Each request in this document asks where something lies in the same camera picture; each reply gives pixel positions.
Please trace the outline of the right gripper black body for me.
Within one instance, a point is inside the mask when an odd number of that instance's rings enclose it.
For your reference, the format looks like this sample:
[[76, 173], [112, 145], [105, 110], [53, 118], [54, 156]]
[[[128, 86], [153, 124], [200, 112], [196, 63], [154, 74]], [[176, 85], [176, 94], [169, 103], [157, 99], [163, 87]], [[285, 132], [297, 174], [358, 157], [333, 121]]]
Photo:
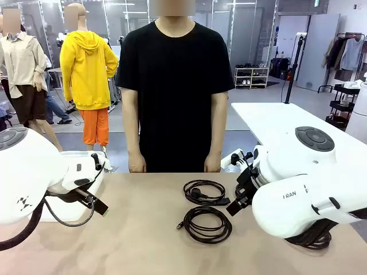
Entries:
[[236, 200], [237, 201], [252, 201], [255, 193], [260, 185], [258, 184], [257, 177], [259, 171], [257, 167], [250, 164], [237, 178], [236, 186]]

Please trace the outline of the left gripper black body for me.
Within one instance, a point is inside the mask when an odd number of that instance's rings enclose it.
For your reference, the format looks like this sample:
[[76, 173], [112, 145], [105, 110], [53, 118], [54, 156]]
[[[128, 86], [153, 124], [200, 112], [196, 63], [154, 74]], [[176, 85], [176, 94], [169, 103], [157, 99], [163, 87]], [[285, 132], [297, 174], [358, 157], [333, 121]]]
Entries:
[[65, 187], [60, 183], [48, 187], [45, 195], [58, 197], [66, 203], [80, 202], [89, 205], [95, 201], [95, 196], [88, 191], [88, 188], [91, 186], [91, 183], [87, 183], [81, 186], [72, 184]]

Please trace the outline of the person's left hand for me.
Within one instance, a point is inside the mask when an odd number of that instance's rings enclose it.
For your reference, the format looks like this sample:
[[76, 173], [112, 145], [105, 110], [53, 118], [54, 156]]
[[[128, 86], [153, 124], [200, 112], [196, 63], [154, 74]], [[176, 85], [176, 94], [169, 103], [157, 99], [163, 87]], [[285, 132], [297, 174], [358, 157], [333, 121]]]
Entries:
[[204, 172], [220, 172], [221, 171], [221, 155], [209, 154], [204, 162]]

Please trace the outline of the person's right hand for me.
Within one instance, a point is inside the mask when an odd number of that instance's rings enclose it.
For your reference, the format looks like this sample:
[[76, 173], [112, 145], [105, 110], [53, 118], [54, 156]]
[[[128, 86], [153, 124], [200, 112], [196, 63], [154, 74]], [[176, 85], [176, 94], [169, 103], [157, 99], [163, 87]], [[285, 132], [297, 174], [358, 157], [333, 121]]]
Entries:
[[130, 173], [145, 173], [146, 161], [140, 153], [128, 155], [128, 170]]

